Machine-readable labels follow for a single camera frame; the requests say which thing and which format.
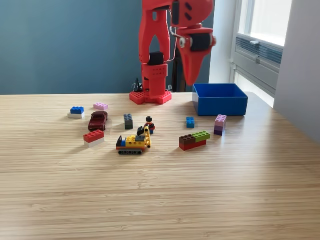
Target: robotic arm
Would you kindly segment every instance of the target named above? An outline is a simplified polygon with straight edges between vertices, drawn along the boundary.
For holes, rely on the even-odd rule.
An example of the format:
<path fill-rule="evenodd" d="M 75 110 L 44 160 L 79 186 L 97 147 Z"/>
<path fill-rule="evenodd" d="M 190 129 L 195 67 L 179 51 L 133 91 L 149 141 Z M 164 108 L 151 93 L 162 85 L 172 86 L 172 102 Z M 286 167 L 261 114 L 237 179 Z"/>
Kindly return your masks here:
<path fill-rule="evenodd" d="M 142 0 L 142 19 L 139 29 L 139 60 L 143 92 L 130 93 L 137 104 L 156 102 L 163 104 L 171 99 L 166 91 L 166 76 L 170 60 L 170 33 L 176 37 L 185 81 L 195 83 L 205 55 L 216 45 L 213 29 L 202 27 L 213 10 L 214 0 Z M 171 13 L 168 30 L 167 13 Z M 149 52 L 153 36 L 159 41 L 159 52 Z"/>

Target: window frame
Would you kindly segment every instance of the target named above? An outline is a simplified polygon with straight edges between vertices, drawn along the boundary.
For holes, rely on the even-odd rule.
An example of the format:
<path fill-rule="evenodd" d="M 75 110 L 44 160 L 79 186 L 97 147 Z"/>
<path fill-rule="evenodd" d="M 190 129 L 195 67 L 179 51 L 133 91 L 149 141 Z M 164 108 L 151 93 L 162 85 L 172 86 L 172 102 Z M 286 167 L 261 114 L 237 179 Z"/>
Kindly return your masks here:
<path fill-rule="evenodd" d="M 249 33 L 252 25 L 255 0 L 246 1 L 248 1 L 248 5 L 245 13 L 244 32 Z M 260 44 L 261 46 L 279 50 L 281 52 L 283 51 L 284 47 L 256 37 L 239 33 L 242 3 L 243 0 L 237 0 L 236 3 L 232 49 L 230 56 L 231 71 L 229 82 L 235 82 L 235 73 L 238 72 L 239 74 L 248 78 L 248 80 L 254 83 L 257 87 L 263 89 L 269 95 L 274 97 L 278 82 L 280 64 L 265 59 L 242 47 L 237 46 L 236 39 L 237 37 L 242 38 L 250 41 L 250 43 L 253 45 Z"/>

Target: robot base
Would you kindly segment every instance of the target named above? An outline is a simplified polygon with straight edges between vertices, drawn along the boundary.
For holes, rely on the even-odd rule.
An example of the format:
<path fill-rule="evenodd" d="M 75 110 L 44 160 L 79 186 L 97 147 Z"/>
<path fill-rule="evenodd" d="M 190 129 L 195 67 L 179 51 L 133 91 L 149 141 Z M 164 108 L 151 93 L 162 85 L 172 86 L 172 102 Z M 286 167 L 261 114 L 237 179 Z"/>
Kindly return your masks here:
<path fill-rule="evenodd" d="M 129 94 L 129 98 L 131 101 L 135 102 L 136 104 L 143 104 L 143 103 L 164 104 L 172 99 L 172 94 L 170 91 L 165 90 L 165 93 L 163 96 L 151 99 L 148 96 L 145 96 L 145 93 L 143 91 L 141 92 L 132 91 Z"/>

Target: lego minifigure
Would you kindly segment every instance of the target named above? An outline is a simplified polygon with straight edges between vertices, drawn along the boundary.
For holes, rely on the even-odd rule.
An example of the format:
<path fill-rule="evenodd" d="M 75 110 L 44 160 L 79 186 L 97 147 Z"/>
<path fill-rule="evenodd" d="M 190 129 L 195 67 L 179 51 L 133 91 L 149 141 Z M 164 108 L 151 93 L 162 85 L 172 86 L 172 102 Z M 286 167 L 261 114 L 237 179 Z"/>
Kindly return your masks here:
<path fill-rule="evenodd" d="M 152 123 L 152 117 L 147 116 L 147 117 L 145 118 L 145 120 L 146 120 L 146 123 L 145 123 L 144 127 L 148 125 L 148 126 L 149 126 L 150 134 L 153 134 L 153 133 L 154 133 L 154 130 L 156 129 L 156 126 Z"/>

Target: blue box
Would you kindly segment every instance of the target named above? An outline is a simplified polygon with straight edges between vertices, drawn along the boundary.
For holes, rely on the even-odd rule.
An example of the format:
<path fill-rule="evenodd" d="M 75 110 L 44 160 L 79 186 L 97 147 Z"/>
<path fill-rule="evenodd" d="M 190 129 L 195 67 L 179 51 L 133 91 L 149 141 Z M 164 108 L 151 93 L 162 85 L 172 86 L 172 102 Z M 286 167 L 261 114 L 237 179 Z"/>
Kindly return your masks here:
<path fill-rule="evenodd" d="M 83 106 L 73 106 L 70 109 L 71 114 L 82 114 L 84 112 L 84 107 Z"/>
<path fill-rule="evenodd" d="M 192 101 L 199 116 L 242 116 L 248 96 L 235 83 L 195 83 Z"/>
<path fill-rule="evenodd" d="M 186 127 L 188 129 L 194 129 L 195 128 L 195 119 L 192 116 L 187 116 L 185 118 L 186 121 Z"/>

